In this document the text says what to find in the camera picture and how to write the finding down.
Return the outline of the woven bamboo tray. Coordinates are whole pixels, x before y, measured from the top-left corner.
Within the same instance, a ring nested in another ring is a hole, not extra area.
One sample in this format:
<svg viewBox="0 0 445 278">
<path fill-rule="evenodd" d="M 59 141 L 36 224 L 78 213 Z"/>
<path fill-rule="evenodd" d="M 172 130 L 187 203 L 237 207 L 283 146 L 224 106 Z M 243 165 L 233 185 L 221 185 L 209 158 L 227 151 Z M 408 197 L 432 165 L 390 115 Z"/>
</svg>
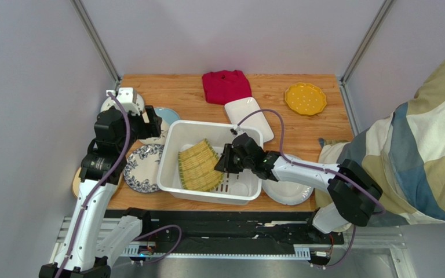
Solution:
<svg viewBox="0 0 445 278">
<path fill-rule="evenodd" d="M 224 179 L 224 173 L 214 169 L 219 159 L 206 138 L 179 152 L 178 170 L 182 189 L 199 192 L 216 189 Z"/>
</svg>

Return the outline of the white round plate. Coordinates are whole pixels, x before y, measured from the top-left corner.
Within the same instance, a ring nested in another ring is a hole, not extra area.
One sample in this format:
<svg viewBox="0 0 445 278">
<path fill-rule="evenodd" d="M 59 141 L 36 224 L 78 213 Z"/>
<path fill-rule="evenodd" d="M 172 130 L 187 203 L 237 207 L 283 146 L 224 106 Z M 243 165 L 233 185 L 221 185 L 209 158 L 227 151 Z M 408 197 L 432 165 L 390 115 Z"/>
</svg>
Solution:
<svg viewBox="0 0 445 278">
<path fill-rule="evenodd" d="M 313 188 L 295 182 L 262 180 L 262 189 L 274 201 L 287 206 L 296 206 L 308 200 Z"/>
</svg>

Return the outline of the yellow polka dot plate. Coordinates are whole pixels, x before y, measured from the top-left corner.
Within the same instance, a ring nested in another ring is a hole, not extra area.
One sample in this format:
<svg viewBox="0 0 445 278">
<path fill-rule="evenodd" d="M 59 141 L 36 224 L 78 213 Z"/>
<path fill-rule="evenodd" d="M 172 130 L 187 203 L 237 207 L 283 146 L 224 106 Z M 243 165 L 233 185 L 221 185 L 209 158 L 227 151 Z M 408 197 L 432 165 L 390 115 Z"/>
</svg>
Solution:
<svg viewBox="0 0 445 278">
<path fill-rule="evenodd" d="M 284 92 L 284 101 L 293 112 L 304 116 L 319 114 L 327 105 L 321 88 L 303 82 L 289 86 Z"/>
</svg>

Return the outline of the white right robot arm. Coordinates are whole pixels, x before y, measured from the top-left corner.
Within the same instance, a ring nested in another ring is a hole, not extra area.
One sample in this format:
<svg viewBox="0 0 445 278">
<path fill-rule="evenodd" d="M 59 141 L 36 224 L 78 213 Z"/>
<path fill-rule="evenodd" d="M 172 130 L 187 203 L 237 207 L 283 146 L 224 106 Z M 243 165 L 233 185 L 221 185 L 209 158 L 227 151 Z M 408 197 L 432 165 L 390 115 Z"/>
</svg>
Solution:
<svg viewBox="0 0 445 278">
<path fill-rule="evenodd" d="M 311 221 L 315 229 L 330 233 L 347 224 L 365 227 L 374 214 L 385 212 L 380 186 L 353 160 L 320 164 L 264 151 L 242 133 L 225 144 L 215 170 L 239 174 L 250 170 L 261 180 L 294 182 L 328 193 L 332 203 L 320 208 Z"/>
</svg>

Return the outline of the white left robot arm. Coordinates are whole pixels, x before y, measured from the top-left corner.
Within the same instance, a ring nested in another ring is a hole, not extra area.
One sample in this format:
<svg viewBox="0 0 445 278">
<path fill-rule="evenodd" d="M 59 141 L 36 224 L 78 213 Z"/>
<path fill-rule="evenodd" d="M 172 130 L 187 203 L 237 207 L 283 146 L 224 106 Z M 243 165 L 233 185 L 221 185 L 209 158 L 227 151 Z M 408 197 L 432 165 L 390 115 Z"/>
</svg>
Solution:
<svg viewBox="0 0 445 278">
<path fill-rule="evenodd" d="M 52 263 L 43 265 L 39 277 L 110 277 L 122 251 L 139 236 L 149 212 L 128 208 L 120 222 L 101 242 L 99 231 L 107 206 L 126 166 L 126 152 L 139 139 L 159 137 L 162 118 L 154 107 L 141 114 L 111 107 L 100 112 L 95 138 L 87 149 L 79 173 L 79 193 L 63 246 Z"/>
</svg>

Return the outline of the white plastic bin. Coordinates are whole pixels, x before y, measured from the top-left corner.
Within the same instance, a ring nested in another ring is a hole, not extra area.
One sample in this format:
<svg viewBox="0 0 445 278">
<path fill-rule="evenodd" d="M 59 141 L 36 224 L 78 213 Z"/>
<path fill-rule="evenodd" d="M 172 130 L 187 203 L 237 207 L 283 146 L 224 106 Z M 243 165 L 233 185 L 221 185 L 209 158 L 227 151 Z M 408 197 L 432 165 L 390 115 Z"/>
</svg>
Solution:
<svg viewBox="0 0 445 278">
<path fill-rule="evenodd" d="M 178 153 L 207 139 L 216 153 L 222 154 L 224 145 L 235 136 L 233 125 L 224 123 L 178 120 L 168 131 L 166 144 L 159 165 L 158 187 L 176 198 L 200 202 L 246 205 L 259 197 L 261 180 L 250 170 L 239 174 L 224 174 L 224 179 L 210 192 L 190 191 L 181 184 L 178 169 Z"/>
</svg>

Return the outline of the light blue plate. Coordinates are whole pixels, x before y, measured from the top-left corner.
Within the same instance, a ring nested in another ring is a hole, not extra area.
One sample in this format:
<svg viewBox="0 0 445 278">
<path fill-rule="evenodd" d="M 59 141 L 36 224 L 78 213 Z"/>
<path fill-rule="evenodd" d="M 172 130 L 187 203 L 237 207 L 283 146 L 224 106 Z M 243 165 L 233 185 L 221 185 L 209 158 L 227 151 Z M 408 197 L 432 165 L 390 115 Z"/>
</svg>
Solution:
<svg viewBox="0 0 445 278">
<path fill-rule="evenodd" d="M 179 114 L 170 108 L 157 107 L 155 108 L 155 113 L 157 116 L 162 118 L 161 135 L 159 137 L 151 137 L 148 139 L 139 140 L 139 142 L 141 142 L 144 145 L 147 144 L 164 145 L 166 142 L 166 137 L 168 135 L 170 125 L 181 119 Z"/>
</svg>

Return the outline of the white plate with red flowers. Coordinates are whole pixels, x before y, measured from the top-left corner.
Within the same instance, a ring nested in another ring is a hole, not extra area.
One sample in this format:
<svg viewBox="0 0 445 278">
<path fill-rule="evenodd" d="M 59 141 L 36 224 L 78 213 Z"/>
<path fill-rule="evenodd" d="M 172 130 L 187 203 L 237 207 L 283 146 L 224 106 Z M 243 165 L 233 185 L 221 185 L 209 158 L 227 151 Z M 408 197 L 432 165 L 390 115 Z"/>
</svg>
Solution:
<svg viewBox="0 0 445 278">
<path fill-rule="evenodd" d="M 106 110 L 110 109 L 111 107 L 120 109 L 118 103 L 119 103 L 119 101 L 117 99 L 115 101 L 110 96 L 108 96 L 101 106 L 101 112 L 106 111 Z"/>
</svg>

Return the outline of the blue floral plate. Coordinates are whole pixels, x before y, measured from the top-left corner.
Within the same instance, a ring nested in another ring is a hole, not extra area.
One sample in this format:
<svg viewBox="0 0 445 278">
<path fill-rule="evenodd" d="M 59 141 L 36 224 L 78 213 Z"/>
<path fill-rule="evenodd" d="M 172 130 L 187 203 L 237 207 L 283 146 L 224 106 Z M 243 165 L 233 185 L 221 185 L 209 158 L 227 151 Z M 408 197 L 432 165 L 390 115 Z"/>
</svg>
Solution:
<svg viewBox="0 0 445 278">
<path fill-rule="evenodd" d="M 123 169 L 123 179 L 129 188 L 139 193 L 154 193 L 160 190 L 157 175 L 163 150 L 162 144 L 147 144 L 130 154 Z"/>
</svg>

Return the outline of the red folded cloth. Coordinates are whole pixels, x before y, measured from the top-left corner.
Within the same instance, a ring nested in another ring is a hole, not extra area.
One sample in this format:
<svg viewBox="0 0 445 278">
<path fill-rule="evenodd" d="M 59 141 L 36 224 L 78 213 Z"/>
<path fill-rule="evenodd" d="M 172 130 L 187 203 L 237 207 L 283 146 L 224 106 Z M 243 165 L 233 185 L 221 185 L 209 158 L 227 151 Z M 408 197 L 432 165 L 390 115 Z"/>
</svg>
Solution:
<svg viewBox="0 0 445 278">
<path fill-rule="evenodd" d="M 210 104 L 225 105 L 252 96 L 250 82 L 240 70 L 205 73 L 202 86 L 205 100 Z"/>
</svg>

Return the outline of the patterned quilt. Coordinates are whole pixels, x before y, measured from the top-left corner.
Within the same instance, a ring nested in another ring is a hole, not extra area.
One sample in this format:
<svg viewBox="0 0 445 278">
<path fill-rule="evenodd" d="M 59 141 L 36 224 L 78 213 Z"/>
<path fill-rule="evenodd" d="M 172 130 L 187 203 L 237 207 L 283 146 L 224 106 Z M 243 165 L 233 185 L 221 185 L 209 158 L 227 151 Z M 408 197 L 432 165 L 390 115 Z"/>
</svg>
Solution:
<svg viewBox="0 0 445 278">
<path fill-rule="evenodd" d="M 354 160 L 382 188 L 388 224 L 445 222 L 445 60 L 388 117 L 320 144 L 320 163 Z"/>
</svg>

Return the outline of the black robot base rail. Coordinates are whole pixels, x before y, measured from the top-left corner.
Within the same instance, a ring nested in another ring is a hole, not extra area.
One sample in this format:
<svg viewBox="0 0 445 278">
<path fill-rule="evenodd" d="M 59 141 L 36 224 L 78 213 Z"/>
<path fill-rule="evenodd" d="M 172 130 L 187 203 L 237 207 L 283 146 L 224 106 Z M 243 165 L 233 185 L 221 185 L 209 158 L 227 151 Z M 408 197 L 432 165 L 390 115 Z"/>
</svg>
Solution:
<svg viewBox="0 0 445 278">
<path fill-rule="evenodd" d="M 200 255 L 292 255 L 294 247 L 340 246 L 343 235 L 326 235 L 311 225 L 312 212 L 107 210 L 105 217 L 131 215 L 154 251 Z"/>
</svg>

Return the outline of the aluminium frame post left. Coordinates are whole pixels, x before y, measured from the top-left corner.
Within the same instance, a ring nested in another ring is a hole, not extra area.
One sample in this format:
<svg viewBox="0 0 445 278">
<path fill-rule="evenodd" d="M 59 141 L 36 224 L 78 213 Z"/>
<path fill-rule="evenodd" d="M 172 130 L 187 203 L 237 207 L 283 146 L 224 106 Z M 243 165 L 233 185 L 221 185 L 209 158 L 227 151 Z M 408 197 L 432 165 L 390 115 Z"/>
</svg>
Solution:
<svg viewBox="0 0 445 278">
<path fill-rule="evenodd" d="M 74 7 L 79 19 L 81 20 L 89 38 L 91 39 L 94 47 L 96 48 L 105 68 L 112 78 L 116 87 L 121 83 L 121 75 L 118 73 L 118 70 L 114 66 L 113 60 L 110 57 L 107 49 L 100 38 L 100 34 L 98 33 L 96 27 L 94 26 L 93 20 L 90 17 L 85 4 L 81 0 L 70 0 L 72 6 Z"/>
</svg>

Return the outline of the aluminium frame post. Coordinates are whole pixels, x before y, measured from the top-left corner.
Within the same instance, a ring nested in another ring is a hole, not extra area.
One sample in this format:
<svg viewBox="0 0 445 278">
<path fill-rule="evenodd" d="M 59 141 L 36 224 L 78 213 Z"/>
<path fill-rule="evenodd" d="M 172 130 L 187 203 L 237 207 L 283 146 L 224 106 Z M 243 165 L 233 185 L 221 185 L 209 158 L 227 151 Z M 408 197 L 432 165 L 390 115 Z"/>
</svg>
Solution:
<svg viewBox="0 0 445 278">
<path fill-rule="evenodd" d="M 100 38 L 100 34 L 98 33 L 96 27 L 94 26 L 93 20 L 90 17 L 85 4 L 81 0 L 70 0 L 72 6 L 74 7 L 79 19 L 81 20 L 89 38 L 91 39 L 94 47 L 96 48 L 105 68 L 112 78 L 116 87 L 121 83 L 121 75 L 118 73 L 118 70 L 114 66 L 113 60 L 110 57 L 107 49 Z"/>
<path fill-rule="evenodd" d="M 378 12 L 374 16 L 373 21 L 371 22 L 369 28 L 367 29 L 365 35 L 363 36 L 363 39 L 361 40 L 355 54 L 353 55 L 351 61 L 346 67 L 344 74 L 340 78 L 340 82 L 343 86 L 345 86 L 351 79 L 353 73 L 360 64 L 362 58 L 366 54 L 369 46 L 373 42 L 376 34 L 380 30 L 385 19 L 388 17 L 388 14 L 393 8 L 395 3 L 396 0 L 384 0 L 382 2 Z"/>
</svg>

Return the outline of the aluminium frame post right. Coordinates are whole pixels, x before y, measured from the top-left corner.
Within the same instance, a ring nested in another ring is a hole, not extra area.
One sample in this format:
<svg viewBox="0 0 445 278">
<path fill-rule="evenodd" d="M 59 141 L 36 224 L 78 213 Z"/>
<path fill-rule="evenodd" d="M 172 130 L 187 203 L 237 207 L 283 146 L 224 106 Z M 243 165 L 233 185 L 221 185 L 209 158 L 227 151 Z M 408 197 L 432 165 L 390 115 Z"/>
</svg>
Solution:
<svg viewBox="0 0 445 278">
<path fill-rule="evenodd" d="M 363 39 L 361 40 L 355 54 L 353 55 L 351 61 L 346 67 L 344 74 L 340 78 L 340 82 L 343 86 L 345 86 L 351 79 L 353 73 L 360 64 L 362 58 L 366 54 L 369 46 L 373 42 L 376 34 L 380 30 L 385 19 L 388 17 L 388 14 L 393 8 L 395 3 L 396 0 L 384 0 L 382 2 L 378 12 L 374 16 L 373 21 L 371 22 L 369 28 L 367 29 L 365 35 L 363 36 Z"/>
</svg>

